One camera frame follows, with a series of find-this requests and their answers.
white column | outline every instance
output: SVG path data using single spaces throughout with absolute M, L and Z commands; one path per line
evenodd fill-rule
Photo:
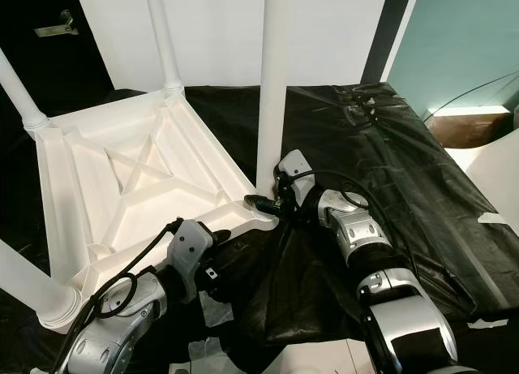
M 148 9 L 152 17 L 155 40 L 157 41 L 159 55 L 161 56 L 162 70 L 165 78 L 164 89 L 168 95 L 175 92 L 184 94 L 184 85 L 178 74 L 177 60 L 169 33 L 163 0 L 148 0 Z
M 79 306 L 79 293 L 59 285 L 0 240 L 0 289 L 31 309 L 40 321 L 59 322 Z
M 285 116 L 287 7 L 287 0 L 265 0 L 256 192 L 269 198 L 274 166 L 281 158 Z
M 40 112 L 31 96 L 29 96 L 22 81 L 19 80 L 15 70 L 13 70 L 13 67 L 1 49 L 0 84 L 15 105 L 19 115 L 22 116 L 25 131 L 34 139 L 34 131 L 48 127 L 50 124 L 49 119 Z

white tape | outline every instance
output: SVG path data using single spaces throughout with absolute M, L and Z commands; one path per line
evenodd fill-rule
M 508 224 L 500 214 L 485 212 L 478 218 L 481 224 Z
M 508 324 L 508 319 L 491 321 L 491 322 L 486 322 L 485 320 L 478 319 L 473 324 L 467 323 L 469 328 L 472 328 L 472 329 L 485 329 L 485 328 L 502 327 L 503 325 L 506 325 L 506 324 Z
M 230 303 L 219 303 L 205 291 L 200 291 L 199 297 L 204 311 L 205 324 L 208 327 L 216 327 L 226 321 L 234 320 L 233 307 Z

black door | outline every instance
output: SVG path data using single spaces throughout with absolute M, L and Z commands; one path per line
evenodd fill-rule
M 34 31 L 64 24 L 66 15 L 77 35 L 39 37 Z M 79 0 L 0 0 L 0 47 L 50 117 L 96 105 L 113 89 Z M 24 130 L 3 90 L 0 115 L 5 152 Z

wire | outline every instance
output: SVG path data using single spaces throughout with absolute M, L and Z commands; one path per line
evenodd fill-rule
M 125 297 L 125 299 L 114 310 L 108 312 L 101 311 L 101 308 L 103 306 L 103 300 L 100 299 L 96 301 L 96 304 L 93 308 L 94 317 L 97 317 L 98 319 L 109 319 L 110 317 L 116 316 L 119 313 L 121 313 L 128 306 L 128 303 L 130 303 L 131 299 L 133 299 L 133 296 L 135 295 L 135 292 L 137 291 L 137 276 L 132 273 L 124 273 L 120 276 L 119 279 L 123 278 L 129 278 L 131 281 L 130 290 L 128 291 L 128 294 Z
M 495 78 L 494 80 L 491 80 L 489 82 L 486 82 L 485 84 L 480 84 L 479 86 L 476 86 L 475 88 L 472 88 L 471 90 L 467 90 L 466 92 L 463 92 L 462 94 L 460 94 L 459 96 L 456 96 L 454 97 L 451 101 L 443 104 L 440 108 L 438 108 L 437 110 L 435 110 L 434 112 L 432 112 L 431 114 L 429 114 L 427 116 L 427 118 L 425 120 L 423 120 L 423 122 L 425 123 L 429 118 L 431 118 L 432 116 L 434 116 L 436 114 L 436 112 L 438 112 L 439 110 L 442 110 L 445 106 L 447 106 L 448 104 L 452 104 L 455 100 L 457 100 L 458 98 L 462 98 L 463 96 L 466 96 L 467 94 L 470 94 L 471 92 L 475 91 L 475 90 L 478 90 L 479 88 L 484 88 L 485 86 L 489 85 L 489 84 L 493 84 L 494 82 L 497 82 L 498 80 L 503 80 L 504 78 L 508 78 L 509 76 L 512 76 L 516 73 L 518 73 L 519 70 L 515 70 L 514 72 L 511 72 L 507 75 L 503 75 L 503 76 L 500 76 L 499 78 Z
M 352 205 L 357 206 L 358 208 L 364 208 L 364 209 L 369 208 L 369 205 L 373 205 L 375 207 L 375 209 L 376 209 L 376 212 L 382 217 L 382 220 L 384 221 L 385 225 L 388 228 L 387 234 L 388 234 L 388 238 L 389 238 L 390 243 L 398 243 L 398 241 L 396 241 L 396 239 L 395 239 L 395 233 L 398 234 L 398 236 L 400 237 L 400 240 L 404 243 L 405 251 L 407 252 L 407 255 L 408 255 L 409 259 L 410 259 L 411 268 L 413 269 L 413 273 L 414 273 L 415 277 L 418 280 L 420 280 L 420 276 L 419 276 L 419 272 L 418 272 L 418 267 L 416 265 L 416 260 L 414 258 L 414 253 L 411 250 L 410 245 L 407 243 L 407 241 L 404 239 L 404 237 L 401 235 L 401 233 L 397 229 L 395 229 L 395 226 L 393 225 L 392 221 L 388 218 L 388 215 L 384 211 L 384 208 L 382 207 L 380 202 L 376 199 L 376 197 L 373 195 L 373 193 L 371 193 L 367 188 L 365 188 L 357 179 L 355 179 L 353 177 L 350 177 L 348 174 L 344 174 L 344 173 L 342 173 L 340 171 L 335 171 L 335 170 L 308 170 L 308 171 L 305 171 L 303 173 L 291 176 L 290 177 L 290 181 L 293 182 L 296 179 L 300 179 L 302 177 L 306 177 L 308 175 L 313 175 L 313 174 L 327 174 L 327 175 L 334 175 L 336 177 L 342 178 L 343 182 L 341 183 L 340 192 L 341 192 L 342 196 L 345 197 L 348 202 L 350 202 Z M 367 198 L 368 205 L 360 204 L 358 202 L 353 201 L 346 194 L 346 192 L 343 189 L 343 186 L 344 186 L 345 183 L 353 184 L 361 192 L 363 192 L 365 197 Z
M 150 242 L 149 245 L 146 246 L 145 249 L 142 250 L 140 254 L 138 254 L 124 269 L 122 269 L 119 273 L 117 273 L 114 277 L 110 278 L 102 287 L 99 288 L 96 293 L 94 293 L 90 299 L 88 299 L 87 303 L 81 308 L 81 310 L 78 313 L 78 316 L 75 318 L 74 322 L 72 323 L 68 333 L 65 336 L 65 340 L 63 341 L 62 347 L 60 348 L 58 352 L 58 356 L 54 360 L 54 365 L 52 367 L 52 370 L 50 371 L 50 374 L 55 374 L 58 372 L 59 368 L 63 365 L 63 362 L 68 355 L 68 352 L 70 348 L 72 347 L 72 343 L 75 341 L 75 339 L 78 337 L 81 330 L 88 325 L 94 318 L 96 318 L 97 311 L 95 310 L 95 307 L 99 305 L 98 303 L 101 301 L 101 297 L 103 294 L 106 293 L 106 291 L 111 288 L 115 283 L 117 283 L 122 278 L 129 277 L 132 280 L 132 290 L 134 290 L 133 285 L 135 276 L 133 274 L 130 274 L 130 270 L 133 269 L 164 237 L 164 235 L 167 232 L 175 233 L 179 226 L 182 224 L 183 219 L 178 218 L 176 221 L 169 223 L 164 227 L 164 229 Z M 125 299 L 125 302 L 129 302 L 131 300 L 131 297 L 128 299 Z M 118 308 L 118 312 L 120 312 L 122 309 L 124 309 L 124 306 L 120 306 L 120 310 Z M 117 314 L 116 311 L 111 311 L 107 313 L 101 313 L 101 316 L 103 317 L 109 317 L 114 316 L 114 314 Z

door handle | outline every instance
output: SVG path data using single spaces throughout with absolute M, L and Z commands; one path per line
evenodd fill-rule
M 64 23 L 60 25 L 53 25 L 52 27 L 36 28 L 34 32 L 38 37 L 49 37 L 57 35 L 79 35 L 76 28 L 72 26 L 74 19 L 71 11 L 64 10 L 59 14 L 59 19 Z

